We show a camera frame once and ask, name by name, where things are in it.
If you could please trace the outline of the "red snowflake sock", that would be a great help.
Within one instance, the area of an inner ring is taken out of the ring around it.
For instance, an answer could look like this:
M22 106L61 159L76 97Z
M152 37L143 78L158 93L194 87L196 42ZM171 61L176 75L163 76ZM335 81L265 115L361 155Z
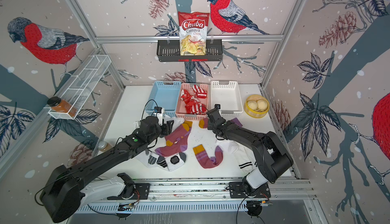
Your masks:
M182 89L180 93L180 100L185 104L188 104L192 100L193 96L189 93L188 90Z

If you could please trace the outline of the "red santa pattern sock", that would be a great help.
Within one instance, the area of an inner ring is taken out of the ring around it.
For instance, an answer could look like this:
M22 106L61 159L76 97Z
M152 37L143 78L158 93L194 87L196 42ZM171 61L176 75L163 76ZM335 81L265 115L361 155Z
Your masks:
M191 99L185 106L187 114L202 115L207 111L207 107L197 99Z

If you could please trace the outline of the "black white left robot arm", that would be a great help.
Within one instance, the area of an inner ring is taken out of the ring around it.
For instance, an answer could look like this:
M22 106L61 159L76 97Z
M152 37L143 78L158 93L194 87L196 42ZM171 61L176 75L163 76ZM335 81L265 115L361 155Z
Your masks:
M174 121L159 120L148 116L140 121L139 128L132 134L120 138L112 149L84 163L67 168L55 168L39 197L42 205L54 223L61 223L71 217L87 199L82 190L93 180L113 167L134 158L147 150L149 144L160 136L171 134Z

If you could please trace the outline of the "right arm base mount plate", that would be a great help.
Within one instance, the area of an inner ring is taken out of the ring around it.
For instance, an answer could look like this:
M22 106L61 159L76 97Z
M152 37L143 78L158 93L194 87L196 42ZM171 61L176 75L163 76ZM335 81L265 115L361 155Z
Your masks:
M271 197L270 189L267 183L259 186L258 188L252 188L248 183L243 182L229 182L225 188L230 195L231 199L244 199L244 198L265 198Z

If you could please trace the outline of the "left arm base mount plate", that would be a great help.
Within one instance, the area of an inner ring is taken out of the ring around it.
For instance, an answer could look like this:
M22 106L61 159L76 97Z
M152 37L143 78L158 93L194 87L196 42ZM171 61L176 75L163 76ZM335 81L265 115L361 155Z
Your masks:
M107 200L147 200L150 191L150 183L127 184L117 195L110 196Z

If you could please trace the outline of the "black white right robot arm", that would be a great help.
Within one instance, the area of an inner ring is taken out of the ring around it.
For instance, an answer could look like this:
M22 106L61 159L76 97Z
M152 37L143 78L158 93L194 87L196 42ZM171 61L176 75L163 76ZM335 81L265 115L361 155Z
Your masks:
M243 178L243 186L247 189L257 189L267 182L275 183L293 166L291 155L274 132L265 134L245 129L232 120L224 119L217 107L206 114L208 129L218 140L230 140L252 150L257 167Z

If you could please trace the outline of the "red white striped sock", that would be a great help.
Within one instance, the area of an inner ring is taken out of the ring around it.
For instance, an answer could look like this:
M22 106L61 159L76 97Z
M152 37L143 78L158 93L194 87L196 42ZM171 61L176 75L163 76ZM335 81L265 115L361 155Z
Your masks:
M195 93L195 96L199 99L206 99L207 98L207 91L201 88L200 86L194 84L192 87L193 92Z

